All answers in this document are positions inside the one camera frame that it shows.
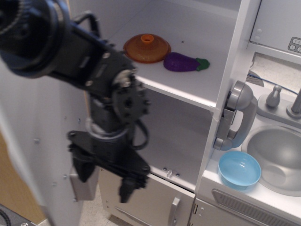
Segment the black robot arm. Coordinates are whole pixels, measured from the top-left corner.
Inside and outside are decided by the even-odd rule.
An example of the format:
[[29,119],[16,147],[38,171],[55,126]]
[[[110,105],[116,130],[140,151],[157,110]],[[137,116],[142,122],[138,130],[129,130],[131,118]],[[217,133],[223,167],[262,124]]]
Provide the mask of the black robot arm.
[[148,141],[134,144],[135,129],[149,133],[140,118],[150,105],[135,67],[102,40],[94,14],[70,19],[61,0],[3,0],[0,3],[0,56],[13,73],[67,82],[90,96],[86,131],[70,131],[69,150],[79,179],[96,166],[122,177],[120,202],[144,188],[150,167],[138,155]]

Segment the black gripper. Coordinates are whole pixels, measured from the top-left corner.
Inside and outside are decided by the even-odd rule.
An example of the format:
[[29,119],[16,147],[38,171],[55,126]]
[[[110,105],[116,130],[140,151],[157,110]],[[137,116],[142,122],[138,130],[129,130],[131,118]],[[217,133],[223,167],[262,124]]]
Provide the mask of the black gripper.
[[135,190],[145,188],[150,167],[134,150],[125,135],[117,139],[100,139],[88,132],[70,131],[69,151],[81,182],[85,183],[99,166],[122,177],[121,203],[127,203]]

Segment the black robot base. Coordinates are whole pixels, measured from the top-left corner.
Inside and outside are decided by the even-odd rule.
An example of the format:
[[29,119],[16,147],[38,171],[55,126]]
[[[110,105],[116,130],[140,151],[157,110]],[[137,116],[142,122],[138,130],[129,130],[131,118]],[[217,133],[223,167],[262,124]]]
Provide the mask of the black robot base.
[[1,226],[37,226],[30,220],[22,217],[9,208],[0,205],[0,225]]

